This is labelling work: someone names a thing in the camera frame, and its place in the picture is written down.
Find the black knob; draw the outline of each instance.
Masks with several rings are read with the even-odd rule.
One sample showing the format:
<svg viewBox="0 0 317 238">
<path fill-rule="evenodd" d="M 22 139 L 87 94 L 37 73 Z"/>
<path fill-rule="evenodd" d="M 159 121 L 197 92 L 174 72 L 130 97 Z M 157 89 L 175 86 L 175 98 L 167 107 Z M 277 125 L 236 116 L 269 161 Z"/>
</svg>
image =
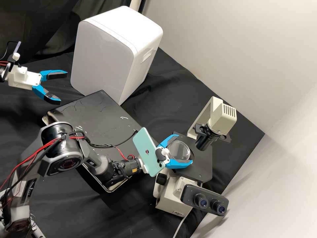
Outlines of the black knob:
<svg viewBox="0 0 317 238">
<path fill-rule="evenodd" d="M 214 210 L 219 216 L 224 216 L 227 211 L 225 205 L 218 200 L 212 200 L 210 202 L 210 208 Z"/>
<path fill-rule="evenodd" d="M 162 155 L 162 149 L 161 148 L 156 149 L 155 155 L 156 155 L 156 157 L 158 158 L 159 161 L 166 160 L 166 157 L 164 155 Z"/>
<path fill-rule="evenodd" d="M 198 193 L 194 196 L 194 204 L 200 209 L 206 209 L 208 200 L 204 194 Z"/>
<path fill-rule="evenodd" d="M 164 186 L 166 184 L 166 181 L 167 181 L 167 175 L 158 173 L 158 175 L 156 176 L 156 182 Z"/>
</svg>

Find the microscope focus knob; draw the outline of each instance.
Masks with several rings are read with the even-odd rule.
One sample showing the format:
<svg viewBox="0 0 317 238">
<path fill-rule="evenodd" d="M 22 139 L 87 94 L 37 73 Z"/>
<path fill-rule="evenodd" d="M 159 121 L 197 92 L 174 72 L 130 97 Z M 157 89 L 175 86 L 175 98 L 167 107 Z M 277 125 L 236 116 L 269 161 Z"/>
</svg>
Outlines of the microscope focus knob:
<svg viewBox="0 0 317 238">
<path fill-rule="evenodd" d="M 156 183 L 164 186 L 166 184 L 166 181 L 167 181 L 167 175 L 158 173 L 158 175 L 156 176 Z"/>
</svg>

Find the label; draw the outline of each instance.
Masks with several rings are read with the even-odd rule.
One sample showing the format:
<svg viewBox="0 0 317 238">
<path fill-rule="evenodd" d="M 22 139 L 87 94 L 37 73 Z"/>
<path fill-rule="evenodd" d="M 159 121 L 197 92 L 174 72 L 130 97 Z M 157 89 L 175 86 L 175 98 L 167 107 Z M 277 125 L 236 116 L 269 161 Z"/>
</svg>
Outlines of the label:
<svg viewBox="0 0 317 238">
<path fill-rule="evenodd" d="M 183 217 L 184 216 L 184 213 L 180 213 L 180 212 L 177 212 L 177 211 L 173 211 L 172 214 L 175 214 L 179 217 Z"/>
<path fill-rule="evenodd" d="M 29 180 L 26 183 L 26 189 L 24 190 L 21 203 L 27 203 L 33 193 L 36 179 Z"/>
<path fill-rule="evenodd" d="M 88 159 L 86 162 L 91 166 L 96 167 L 96 164 L 92 160 Z"/>
</svg>

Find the white plastic part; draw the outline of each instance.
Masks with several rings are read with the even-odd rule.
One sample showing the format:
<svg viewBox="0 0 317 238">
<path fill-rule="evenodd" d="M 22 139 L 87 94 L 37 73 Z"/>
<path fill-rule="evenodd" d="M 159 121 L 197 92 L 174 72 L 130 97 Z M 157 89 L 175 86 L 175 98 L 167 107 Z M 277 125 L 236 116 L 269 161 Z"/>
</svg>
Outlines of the white plastic part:
<svg viewBox="0 0 317 238">
<path fill-rule="evenodd" d="M 84 95 L 104 90 L 121 105 L 144 81 L 162 28 L 129 7 L 119 7 L 78 25 L 72 86 Z"/>
<path fill-rule="evenodd" d="M 169 149 L 167 149 L 167 148 L 162 149 L 161 154 L 162 154 L 163 156 L 167 156 L 168 153 L 169 153 Z"/>
<path fill-rule="evenodd" d="M 155 207 L 179 217 L 184 217 L 191 211 L 192 207 L 181 201 L 182 191 L 186 184 L 197 186 L 197 183 L 185 177 L 170 175 L 169 172 L 167 172 L 167 178 L 165 186 L 155 183 L 153 190 L 153 196 L 157 198 Z"/>
<path fill-rule="evenodd" d="M 187 136 L 197 139 L 194 126 L 206 125 L 216 134 L 227 135 L 237 121 L 237 113 L 234 107 L 226 105 L 223 100 L 211 97 L 205 107 L 199 113 L 192 126 L 187 131 Z"/>
<path fill-rule="evenodd" d="M 18 52 L 15 52 L 13 55 L 12 55 L 12 59 L 14 59 L 15 61 L 18 61 L 20 58 L 20 54 Z"/>
<path fill-rule="evenodd" d="M 14 65 L 5 80 L 11 87 L 32 90 L 32 86 L 37 86 L 41 82 L 41 74 L 27 71 L 27 67 Z"/>
</svg>

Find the red wire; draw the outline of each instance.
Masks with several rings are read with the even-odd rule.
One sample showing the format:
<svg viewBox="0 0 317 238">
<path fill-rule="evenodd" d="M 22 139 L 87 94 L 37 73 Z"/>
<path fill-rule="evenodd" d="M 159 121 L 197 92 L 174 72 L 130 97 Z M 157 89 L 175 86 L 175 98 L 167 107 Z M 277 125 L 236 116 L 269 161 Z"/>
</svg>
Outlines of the red wire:
<svg viewBox="0 0 317 238">
<path fill-rule="evenodd" d="M 124 160 L 129 161 L 118 147 L 115 146 L 115 148 L 119 151 L 120 155 L 122 156 L 122 158 L 124 158 Z"/>
<path fill-rule="evenodd" d="M 84 137 L 84 136 L 81 136 L 81 137 L 74 136 L 74 137 L 69 137 L 69 138 L 70 138 L 70 139 L 84 139 L 85 137 Z M 51 140 L 51 141 L 49 141 L 48 143 L 46 143 L 45 145 L 43 145 L 42 147 L 40 147 L 39 149 L 37 149 L 32 155 L 30 155 L 29 157 L 27 157 L 25 160 L 23 160 L 23 161 L 22 161 L 21 163 L 19 163 L 17 166 L 15 166 L 14 169 L 13 169 L 13 170 L 11 171 L 11 173 L 9 174 L 9 176 L 7 177 L 7 179 L 6 179 L 6 180 L 4 181 L 4 183 L 1 185 L 0 190 L 1 190 L 1 188 L 4 186 L 4 184 L 7 182 L 7 180 L 11 177 L 11 175 L 14 173 L 14 171 L 15 171 L 20 165 L 22 165 L 22 164 L 28 162 L 29 160 L 31 160 L 31 159 L 33 158 L 32 161 L 31 161 L 31 162 L 29 163 L 29 165 L 27 166 L 27 168 L 25 169 L 24 172 L 26 172 L 27 169 L 30 167 L 30 165 L 34 162 L 34 160 L 35 160 L 37 154 L 38 154 L 41 150 L 43 150 L 43 149 L 45 149 L 46 147 L 52 145 L 56 140 L 57 140 L 57 138 L 56 138 L 56 139 L 53 139 L 53 140 Z M 4 206 L 2 206 L 2 209 L 3 209 L 5 206 L 7 206 L 7 205 L 9 204 L 9 202 L 11 202 L 11 201 L 20 193 L 21 184 L 22 184 L 22 183 L 20 182 L 19 191 L 18 191 L 9 201 L 7 201 L 7 203 L 6 203 Z"/>
<path fill-rule="evenodd" d="M 35 160 L 35 158 L 36 158 L 36 156 L 37 156 L 37 154 L 36 155 L 34 155 L 34 157 L 33 157 L 33 159 L 32 159 L 32 161 L 29 163 L 29 165 L 27 166 L 27 168 L 24 170 L 24 172 L 26 172 L 27 171 L 27 169 L 30 167 L 30 165 L 34 162 L 34 160 Z M 19 193 L 20 193 L 20 190 L 21 190 L 21 184 L 22 184 L 22 181 L 20 182 L 20 185 L 19 185 L 19 191 L 9 200 L 9 201 L 7 201 L 7 203 L 4 205 L 4 206 L 2 206 L 2 209 L 3 208 L 5 208 L 5 206 L 7 206 L 8 204 L 9 204 L 9 202 L 11 202 Z"/>
<path fill-rule="evenodd" d="M 69 137 L 70 139 L 84 139 L 85 137 Z M 0 190 L 3 188 L 3 186 L 5 185 L 5 183 L 8 181 L 8 179 L 11 177 L 11 175 L 14 173 L 14 171 L 22 164 L 26 163 L 27 161 L 29 161 L 31 158 L 33 158 L 33 156 L 36 156 L 37 153 L 39 153 L 41 150 L 45 149 L 46 147 L 50 146 L 52 143 L 54 143 L 56 139 L 53 139 L 51 141 L 49 141 L 48 143 L 46 143 L 44 146 L 40 147 L 37 151 L 35 151 L 33 154 L 31 154 L 29 157 L 27 157 L 25 160 L 23 160 L 21 163 L 19 163 L 17 166 L 14 167 L 14 169 L 11 171 L 11 173 L 9 174 L 9 176 L 7 177 L 7 179 L 3 182 L 3 184 L 0 187 Z"/>
</svg>

